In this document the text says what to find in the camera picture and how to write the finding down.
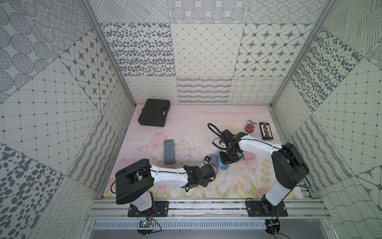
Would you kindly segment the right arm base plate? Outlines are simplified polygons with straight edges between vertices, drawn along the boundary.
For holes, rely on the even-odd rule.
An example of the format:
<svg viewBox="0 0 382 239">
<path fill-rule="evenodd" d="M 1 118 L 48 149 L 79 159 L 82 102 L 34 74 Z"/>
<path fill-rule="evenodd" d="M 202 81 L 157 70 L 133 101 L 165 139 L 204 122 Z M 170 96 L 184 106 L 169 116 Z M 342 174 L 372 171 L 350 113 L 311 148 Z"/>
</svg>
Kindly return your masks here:
<svg viewBox="0 0 382 239">
<path fill-rule="evenodd" d="M 245 201 L 245 207 L 249 217 L 287 217 L 288 212 L 286 210 L 286 206 L 282 201 L 277 206 L 273 206 L 272 204 L 259 201 L 247 199 Z"/>
</svg>

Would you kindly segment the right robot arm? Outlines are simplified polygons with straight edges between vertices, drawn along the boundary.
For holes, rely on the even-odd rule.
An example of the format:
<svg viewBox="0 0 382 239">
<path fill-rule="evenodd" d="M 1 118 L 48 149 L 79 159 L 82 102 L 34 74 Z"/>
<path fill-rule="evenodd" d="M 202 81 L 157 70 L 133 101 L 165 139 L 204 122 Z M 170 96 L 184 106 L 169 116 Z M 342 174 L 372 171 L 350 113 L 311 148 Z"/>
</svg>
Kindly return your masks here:
<svg viewBox="0 0 382 239">
<path fill-rule="evenodd" d="M 244 152 L 252 153 L 271 161 L 276 180 L 271 189 L 262 196 L 262 207 L 274 209 L 309 174 L 309 168 L 297 148 L 291 144 L 270 144 L 256 139 L 247 133 L 232 134 L 229 130 L 213 130 L 223 146 L 212 144 L 220 149 L 219 157 L 223 165 L 241 160 Z"/>
</svg>

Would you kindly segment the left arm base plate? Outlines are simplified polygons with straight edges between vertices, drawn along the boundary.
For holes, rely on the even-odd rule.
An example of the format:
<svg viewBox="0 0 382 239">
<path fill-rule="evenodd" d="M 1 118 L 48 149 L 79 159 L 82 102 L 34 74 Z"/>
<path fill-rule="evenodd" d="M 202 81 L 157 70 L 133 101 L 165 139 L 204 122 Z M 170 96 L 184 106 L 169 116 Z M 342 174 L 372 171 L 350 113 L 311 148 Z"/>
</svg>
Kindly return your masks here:
<svg viewBox="0 0 382 239">
<path fill-rule="evenodd" d="M 154 201 L 153 205 L 146 210 L 140 211 L 138 208 L 130 204 L 128 217 L 167 217 L 169 210 L 169 201 Z"/>
</svg>

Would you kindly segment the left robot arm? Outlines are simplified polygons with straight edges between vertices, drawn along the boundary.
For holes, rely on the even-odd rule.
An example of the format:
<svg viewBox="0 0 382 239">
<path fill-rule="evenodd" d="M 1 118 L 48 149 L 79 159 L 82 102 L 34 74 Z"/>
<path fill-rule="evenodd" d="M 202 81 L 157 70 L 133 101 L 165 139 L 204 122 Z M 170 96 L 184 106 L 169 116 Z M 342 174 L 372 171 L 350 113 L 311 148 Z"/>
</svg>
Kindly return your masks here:
<svg viewBox="0 0 382 239">
<path fill-rule="evenodd" d="M 115 174 L 111 192 L 117 205 L 132 204 L 139 212 L 154 210 L 154 196 L 149 190 L 156 187 L 173 187 L 189 192 L 198 186 L 206 188 L 218 174 L 218 167 L 205 157 L 201 166 L 162 168 L 141 159 Z"/>
</svg>

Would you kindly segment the blue microfiber cloth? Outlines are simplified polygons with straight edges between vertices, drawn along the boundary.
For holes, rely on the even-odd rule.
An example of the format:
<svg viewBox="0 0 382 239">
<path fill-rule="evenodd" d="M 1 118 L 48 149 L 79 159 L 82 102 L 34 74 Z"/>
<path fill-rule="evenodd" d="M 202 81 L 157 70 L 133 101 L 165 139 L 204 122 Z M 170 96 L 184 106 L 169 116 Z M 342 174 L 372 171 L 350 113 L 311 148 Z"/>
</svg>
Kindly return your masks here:
<svg viewBox="0 0 382 239">
<path fill-rule="evenodd" d="M 217 164 L 218 164 L 218 167 L 219 167 L 221 170 L 227 170 L 227 169 L 229 168 L 229 166 L 223 164 L 222 159 L 221 159 L 221 157 L 220 157 L 220 151 L 217 151 L 214 155 L 217 157 Z"/>
</svg>

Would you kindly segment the pink eyeglass case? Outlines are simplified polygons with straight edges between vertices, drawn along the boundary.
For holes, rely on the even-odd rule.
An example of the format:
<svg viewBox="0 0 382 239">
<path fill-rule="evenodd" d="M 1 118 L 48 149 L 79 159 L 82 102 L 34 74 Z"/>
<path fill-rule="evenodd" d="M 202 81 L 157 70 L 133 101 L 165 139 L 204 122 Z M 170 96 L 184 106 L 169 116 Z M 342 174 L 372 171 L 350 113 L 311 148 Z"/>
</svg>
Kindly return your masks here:
<svg viewBox="0 0 382 239">
<path fill-rule="evenodd" d="M 243 159 L 244 160 L 253 160 L 253 159 L 257 159 L 256 158 L 256 155 L 251 153 L 251 152 L 247 152 L 247 151 L 244 151 L 243 153 Z"/>
</svg>

